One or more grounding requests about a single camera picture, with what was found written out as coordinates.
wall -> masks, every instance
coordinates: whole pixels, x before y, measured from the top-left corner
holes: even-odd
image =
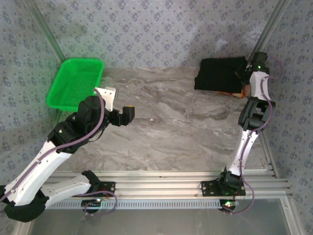
[[[249,56],[276,1],[37,0],[67,57],[107,67],[197,66]]]
[[[267,135],[280,176],[292,182],[308,234],[313,234],[312,25],[312,1],[292,1],[264,50],[282,61],[284,69],[269,85],[277,108]],[[270,70],[280,71],[277,63]]]
[[[0,185],[38,153],[55,120],[45,97],[59,63],[22,1],[0,4]],[[0,234],[13,221],[0,214]]]

green plastic basket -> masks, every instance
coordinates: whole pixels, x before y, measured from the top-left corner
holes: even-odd
[[[49,107],[77,112],[78,105],[99,86],[104,64],[101,60],[71,58],[64,61],[46,98]]]

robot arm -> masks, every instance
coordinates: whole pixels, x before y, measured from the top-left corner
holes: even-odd
[[[4,211],[9,218],[28,222],[40,215],[50,205],[86,192],[98,190],[99,180],[91,171],[58,184],[42,186],[55,169],[67,160],[76,150],[89,142],[100,131],[112,125],[128,125],[134,118],[134,107],[123,107],[123,114],[113,109],[116,90],[97,88],[105,104],[105,115],[100,127],[89,138],[69,147],[52,151],[61,146],[79,140],[91,132],[100,120],[100,99],[89,96],[79,104],[78,112],[56,125],[48,135],[48,140],[26,169],[11,183],[0,187],[0,198],[6,197]]]
[[[265,66],[266,59],[266,53],[257,52],[246,69],[245,77],[249,78],[251,84],[251,96],[239,116],[238,124],[241,129],[234,159],[218,179],[201,183],[203,196],[246,194],[242,180],[246,160],[253,143],[265,129],[275,108],[275,102],[268,95],[269,69]]]

marble surface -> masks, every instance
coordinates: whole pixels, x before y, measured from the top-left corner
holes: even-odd
[[[194,90],[199,68],[105,69],[101,87],[119,90],[114,107],[134,105],[128,126],[109,126],[58,170],[222,170],[232,161],[246,100]],[[266,167],[260,140],[246,163]]]

black cloth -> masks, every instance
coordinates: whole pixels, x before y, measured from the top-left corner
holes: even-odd
[[[241,93],[247,60],[236,58],[208,58],[201,60],[195,78],[195,89],[228,93]]]

